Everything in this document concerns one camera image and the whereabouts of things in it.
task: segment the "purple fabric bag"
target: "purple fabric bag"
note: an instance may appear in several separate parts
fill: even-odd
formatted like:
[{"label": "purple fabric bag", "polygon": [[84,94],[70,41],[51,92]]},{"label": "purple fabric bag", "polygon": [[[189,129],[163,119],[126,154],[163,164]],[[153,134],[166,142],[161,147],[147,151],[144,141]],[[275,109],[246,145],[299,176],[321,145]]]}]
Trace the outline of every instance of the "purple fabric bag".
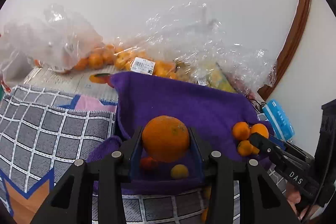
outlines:
[{"label": "purple fabric bag", "polygon": [[[241,94],[135,72],[114,74],[110,84],[119,95],[117,119],[126,139],[132,137],[137,127],[144,127],[154,117],[168,115],[178,118],[187,127],[196,128],[213,150],[232,160],[243,161],[245,159],[237,153],[238,143],[232,137],[231,129],[241,121],[250,125],[261,123],[251,103]],[[270,134],[274,134],[268,122],[262,123]],[[92,154],[107,155],[110,152],[99,146]],[[188,167],[187,179],[171,179],[170,170],[176,164]],[[160,163],[158,170],[152,173],[140,171],[138,178],[122,187],[126,194],[176,194],[199,186],[193,159],[187,153],[177,162]]]}]

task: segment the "wooden trim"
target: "wooden trim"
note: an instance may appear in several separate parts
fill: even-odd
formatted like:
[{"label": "wooden trim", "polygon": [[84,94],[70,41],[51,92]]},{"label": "wooden trim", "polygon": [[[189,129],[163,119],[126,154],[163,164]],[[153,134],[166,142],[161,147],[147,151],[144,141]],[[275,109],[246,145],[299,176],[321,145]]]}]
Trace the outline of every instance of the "wooden trim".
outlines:
[{"label": "wooden trim", "polygon": [[264,85],[258,90],[259,95],[266,100],[280,82],[291,63],[305,30],[309,14],[310,0],[299,0],[296,14],[289,30],[285,45],[277,58],[277,79],[272,87]]}]

